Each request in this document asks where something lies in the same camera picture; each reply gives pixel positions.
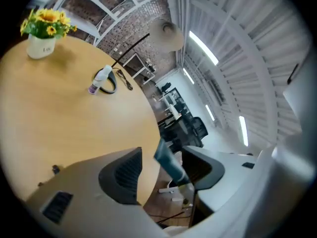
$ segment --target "white ceiling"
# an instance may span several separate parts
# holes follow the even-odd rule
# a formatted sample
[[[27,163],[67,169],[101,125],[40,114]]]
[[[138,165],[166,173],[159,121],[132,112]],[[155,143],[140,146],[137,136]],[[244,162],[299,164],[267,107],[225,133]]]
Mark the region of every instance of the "white ceiling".
[[[176,59],[196,81],[218,124],[260,148],[301,130],[282,95],[287,78],[310,47],[310,37],[288,0],[168,0],[172,21],[185,35]],[[191,30],[214,53],[214,66],[187,35]],[[221,105],[214,101],[214,86]]]

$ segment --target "wooden floor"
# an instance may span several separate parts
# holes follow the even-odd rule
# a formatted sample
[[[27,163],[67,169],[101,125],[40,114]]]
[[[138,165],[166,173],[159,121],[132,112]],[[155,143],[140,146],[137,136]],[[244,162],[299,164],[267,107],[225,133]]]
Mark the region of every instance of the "wooden floor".
[[[173,202],[171,201],[172,197],[175,198],[183,198],[179,192],[175,193],[158,193],[159,188],[166,188],[168,182],[171,180],[170,176],[161,168],[158,175],[157,183],[155,184],[154,190],[144,205],[144,210],[149,215],[161,215],[164,217],[170,217],[179,212],[182,212],[182,201]],[[177,216],[177,218],[169,219],[163,224],[168,226],[188,226],[190,218],[184,218],[186,216],[190,216],[191,209],[184,210],[185,213]],[[152,217],[151,218],[157,222],[164,218],[162,217]]]

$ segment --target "white wall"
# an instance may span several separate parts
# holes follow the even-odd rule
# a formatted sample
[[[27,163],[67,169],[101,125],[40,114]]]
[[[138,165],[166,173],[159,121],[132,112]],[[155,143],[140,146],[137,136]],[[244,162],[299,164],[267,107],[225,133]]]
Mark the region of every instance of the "white wall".
[[[161,88],[167,82],[171,83],[171,87],[168,90],[176,87],[192,115],[194,117],[200,117],[205,124],[208,131],[208,136],[202,139],[205,149],[239,154],[251,152],[255,156],[260,153],[260,150],[256,147],[246,147],[239,141],[238,136],[233,131],[223,130],[214,126],[214,123],[206,110],[205,104],[198,96],[193,84],[182,71],[173,73],[163,80],[160,80],[158,82],[158,87]]]

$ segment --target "brick wall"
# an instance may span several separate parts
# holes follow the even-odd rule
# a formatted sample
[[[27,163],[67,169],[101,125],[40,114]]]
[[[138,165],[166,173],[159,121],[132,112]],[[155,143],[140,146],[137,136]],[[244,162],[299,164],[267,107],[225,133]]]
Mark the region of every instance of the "brick wall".
[[[134,5],[129,1],[122,3],[123,0],[100,1],[107,8],[111,9],[112,12],[120,10],[120,15]],[[89,0],[66,0],[62,7],[89,20],[94,25],[97,25],[100,20],[107,16],[102,9]],[[171,21],[167,0],[153,0],[135,10],[132,14],[119,22],[101,40],[97,47],[116,59],[120,56],[119,52],[125,52],[132,44],[146,35],[149,32],[150,24],[156,19]],[[113,22],[113,19],[107,16],[101,26],[100,34],[102,34]],[[88,37],[88,34],[81,30],[77,30],[76,33],[71,33],[71,35],[82,40],[87,40],[91,44],[94,41],[93,37]],[[131,50],[124,57],[122,62],[125,62],[135,52],[137,52],[144,61],[147,59],[151,60],[152,64],[157,69],[156,78],[163,76],[168,71],[175,68],[175,52],[168,54],[162,53],[153,45],[149,37]]]

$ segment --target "desk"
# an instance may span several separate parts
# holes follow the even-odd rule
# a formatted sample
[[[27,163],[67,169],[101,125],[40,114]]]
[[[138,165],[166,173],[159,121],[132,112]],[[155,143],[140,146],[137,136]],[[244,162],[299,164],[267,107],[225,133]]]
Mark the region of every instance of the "desk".
[[[89,94],[96,71],[114,60],[82,40],[57,40],[54,52],[39,60],[29,58],[26,47],[27,41],[19,43],[0,62],[1,164],[16,195],[27,199],[53,176],[54,164],[141,146],[137,199],[145,204],[159,174],[153,156],[160,136],[140,87],[117,64],[133,91],[115,73],[116,93]]]

